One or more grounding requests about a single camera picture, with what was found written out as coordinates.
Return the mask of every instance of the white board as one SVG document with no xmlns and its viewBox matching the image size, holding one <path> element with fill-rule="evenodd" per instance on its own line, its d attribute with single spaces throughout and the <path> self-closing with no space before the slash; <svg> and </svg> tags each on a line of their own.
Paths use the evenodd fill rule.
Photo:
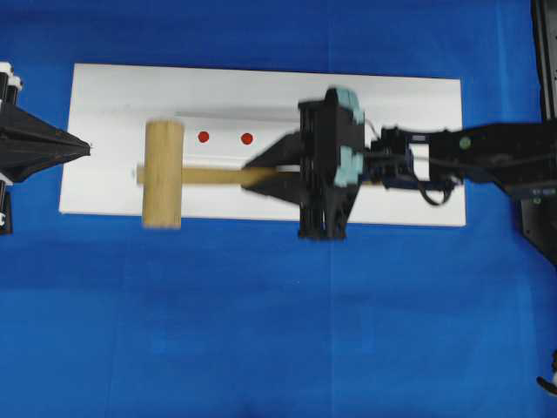
<svg viewBox="0 0 557 418">
<path fill-rule="evenodd" d="M 64 166 L 60 212 L 141 214 L 143 190 L 133 173 L 144 161 L 149 119 L 184 122 L 185 165 L 240 167 L 286 132 L 296 131 L 298 101 L 322 99 L 331 85 L 356 91 L 378 130 L 382 125 L 461 129 L 459 80 L 76 64 L 68 130 L 92 144 L 92 150 L 89 158 Z M 203 144 L 201 131 L 210 134 Z M 240 140 L 245 132 L 254 137 L 250 145 Z M 426 175 L 424 164 L 418 174 Z M 238 186 L 207 185 L 185 187 L 182 214 L 297 220 L 299 209 Z M 445 206 L 432 207 L 417 192 L 365 187 L 351 222 L 463 226 L 464 188 Z"/>
</svg>

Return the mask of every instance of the red marker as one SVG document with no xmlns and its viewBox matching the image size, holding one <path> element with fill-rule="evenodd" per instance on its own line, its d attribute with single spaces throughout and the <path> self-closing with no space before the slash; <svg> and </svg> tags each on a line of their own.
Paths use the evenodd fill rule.
<svg viewBox="0 0 557 418">
<path fill-rule="evenodd" d="M 245 145 L 249 145 L 253 142 L 253 135 L 251 135 L 250 133 L 246 132 L 244 135 L 242 135 L 242 142 Z"/>
<path fill-rule="evenodd" d="M 200 142 L 201 144 L 207 142 L 207 141 L 209 140 L 209 132 L 207 132 L 207 131 L 201 131 L 201 132 L 198 134 L 198 139 L 199 139 L 199 142 Z"/>
</svg>

